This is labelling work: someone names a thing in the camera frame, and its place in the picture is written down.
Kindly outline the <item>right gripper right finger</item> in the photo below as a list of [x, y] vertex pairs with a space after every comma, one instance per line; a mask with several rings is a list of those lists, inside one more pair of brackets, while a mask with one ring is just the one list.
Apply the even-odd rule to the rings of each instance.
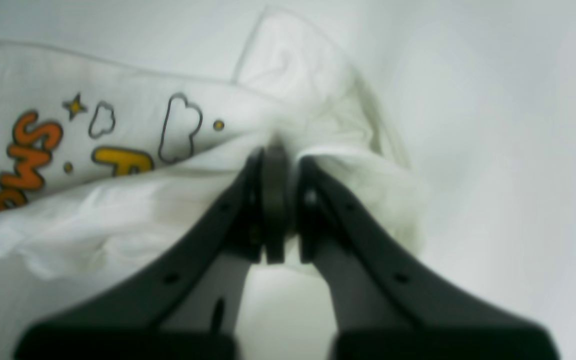
[[298, 164], [304, 264], [329, 287], [334, 360], [557, 360], [546, 328], [460, 289], [417, 260], [361, 201], [320, 168]]

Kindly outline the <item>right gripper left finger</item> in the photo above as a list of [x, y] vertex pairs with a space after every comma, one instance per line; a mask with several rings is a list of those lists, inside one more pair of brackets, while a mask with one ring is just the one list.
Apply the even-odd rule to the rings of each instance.
[[30, 326], [16, 360], [233, 360], [253, 264], [285, 260], [290, 162], [258, 148], [193, 228], [115, 287]]

